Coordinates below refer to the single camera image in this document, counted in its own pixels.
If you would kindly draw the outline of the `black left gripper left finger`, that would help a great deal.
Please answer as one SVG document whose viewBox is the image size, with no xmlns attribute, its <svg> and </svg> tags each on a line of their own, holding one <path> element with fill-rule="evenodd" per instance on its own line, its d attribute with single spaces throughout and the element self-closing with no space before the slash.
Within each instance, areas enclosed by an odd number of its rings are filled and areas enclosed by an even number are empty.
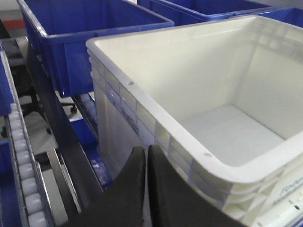
<svg viewBox="0 0 303 227">
<path fill-rule="evenodd" d="M 64 227 L 141 227 L 146 159 L 143 147 L 134 147 L 109 188 Z"/>
</svg>

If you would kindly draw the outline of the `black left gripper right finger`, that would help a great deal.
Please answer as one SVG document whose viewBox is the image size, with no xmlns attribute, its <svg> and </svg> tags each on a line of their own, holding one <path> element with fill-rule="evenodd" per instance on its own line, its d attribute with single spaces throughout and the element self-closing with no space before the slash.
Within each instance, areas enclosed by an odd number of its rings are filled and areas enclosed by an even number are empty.
<svg viewBox="0 0 303 227">
<path fill-rule="evenodd" d="M 241 227 L 195 192 L 158 145 L 148 147 L 148 195 L 154 227 Z"/>
</svg>

